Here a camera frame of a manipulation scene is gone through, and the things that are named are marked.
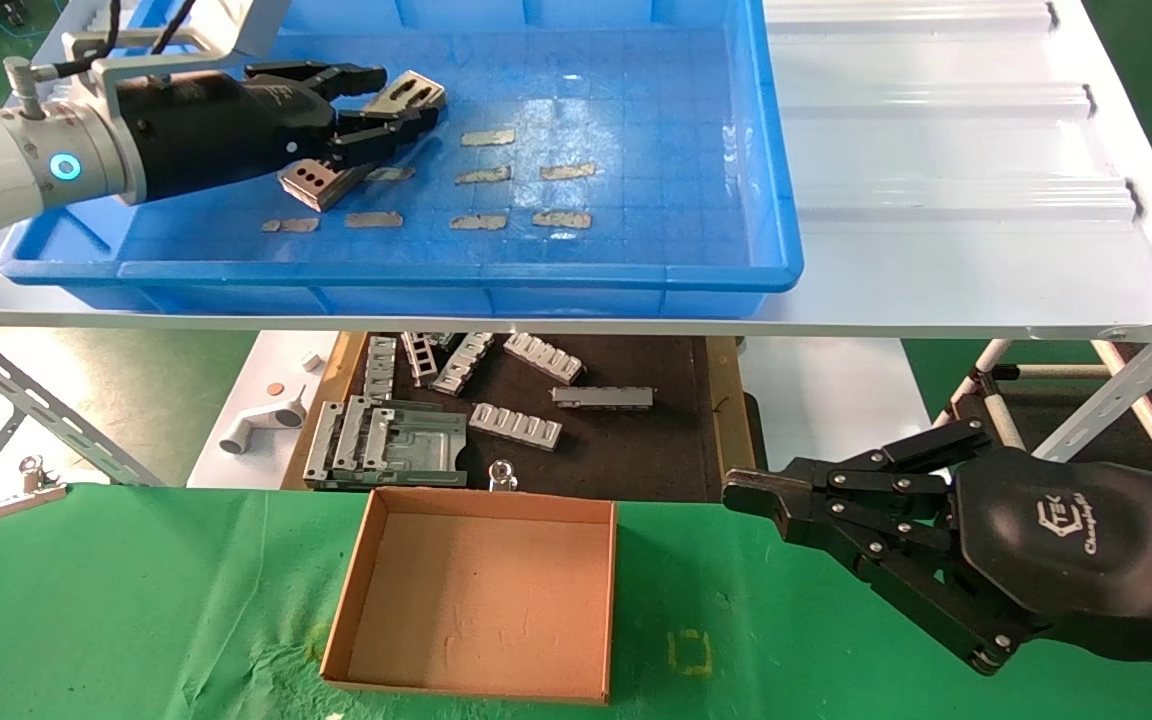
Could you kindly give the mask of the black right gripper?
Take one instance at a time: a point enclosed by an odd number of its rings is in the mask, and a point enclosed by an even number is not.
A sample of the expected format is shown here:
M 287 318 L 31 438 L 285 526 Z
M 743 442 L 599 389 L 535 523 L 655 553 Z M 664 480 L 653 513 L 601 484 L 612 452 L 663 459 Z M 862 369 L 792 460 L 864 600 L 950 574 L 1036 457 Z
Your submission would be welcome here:
M 993 448 L 982 420 L 952 420 L 846 460 L 733 468 L 723 505 L 827 553 L 982 676 L 1020 650 L 1021 612 L 1037 637 L 1152 662 L 1152 471 Z M 965 560 L 947 529 L 849 501 L 946 497 L 958 464 Z

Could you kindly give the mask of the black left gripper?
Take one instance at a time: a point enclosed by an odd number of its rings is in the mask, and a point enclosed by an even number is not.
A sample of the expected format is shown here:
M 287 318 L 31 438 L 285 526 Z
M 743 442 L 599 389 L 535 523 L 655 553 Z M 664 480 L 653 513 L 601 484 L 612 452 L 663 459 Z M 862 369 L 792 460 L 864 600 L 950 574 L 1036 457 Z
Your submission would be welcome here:
M 118 88 L 119 109 L 141 159 L 138 202 L 210 190 L 265 176 L 326 147 L 326 167 L 343 170 L 401 154 L 435 129 L 440 109 L 397 118 L 338 111 L 338 97 L 376 94 L 384 67 L 325 61 L 244 65 L 238 79 L 223 70 L 147 79 Z

